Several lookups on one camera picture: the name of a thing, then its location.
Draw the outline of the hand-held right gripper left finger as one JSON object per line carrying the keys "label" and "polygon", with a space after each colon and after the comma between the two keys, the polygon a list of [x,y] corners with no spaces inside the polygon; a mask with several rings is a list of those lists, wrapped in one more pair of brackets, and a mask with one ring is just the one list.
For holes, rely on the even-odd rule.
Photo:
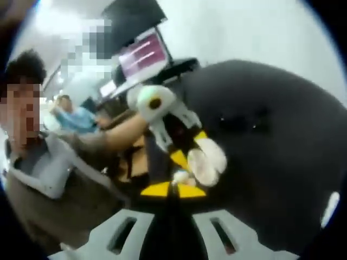
{"label": "hand-held right gripper left finger", "polygon": [[[89,234],[86,244],[73,249],[62,244],[62,250],[49,259],[140,259],[146,234],[154,220],[153,213],[122,209]],[[119,253],[112,251],[126,225],[134,222]]]}

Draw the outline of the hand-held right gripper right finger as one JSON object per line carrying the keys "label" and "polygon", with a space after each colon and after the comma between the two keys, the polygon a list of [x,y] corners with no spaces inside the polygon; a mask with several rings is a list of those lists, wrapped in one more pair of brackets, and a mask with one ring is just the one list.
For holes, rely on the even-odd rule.
{"label": "hand-held right gripper right finger", "polygon": [[175,197],[203,259],[267,259],[257,233],[226,209],[207,208],[208,197],[198,187],[178,184]]}

